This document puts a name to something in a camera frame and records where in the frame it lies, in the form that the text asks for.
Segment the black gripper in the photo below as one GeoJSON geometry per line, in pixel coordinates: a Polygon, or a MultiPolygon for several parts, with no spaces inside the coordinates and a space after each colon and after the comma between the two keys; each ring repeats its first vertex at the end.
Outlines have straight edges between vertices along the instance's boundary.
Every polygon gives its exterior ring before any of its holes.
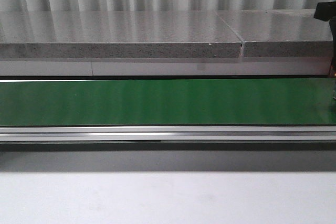
{"type": "Polygon", "coordinates": [[[333,39],[333,57],[331,61],[331,67],[333,72],[336,71],[336,19],[332,19],[336,16],[336,2],[319,2],[314,12],[314,18],[328,22],[333,39]]]}

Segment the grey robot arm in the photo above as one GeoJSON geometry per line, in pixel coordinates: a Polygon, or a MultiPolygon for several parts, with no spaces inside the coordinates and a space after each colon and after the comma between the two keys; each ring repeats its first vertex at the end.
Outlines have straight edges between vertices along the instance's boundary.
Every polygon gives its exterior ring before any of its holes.
{"type": "Polygon", "coordinates": [[[333,38],[333,57],[331,60],[330,74],[333,74],[335,77],[335,1],[319,2],[313,17],[329,23],[333,38]]]}

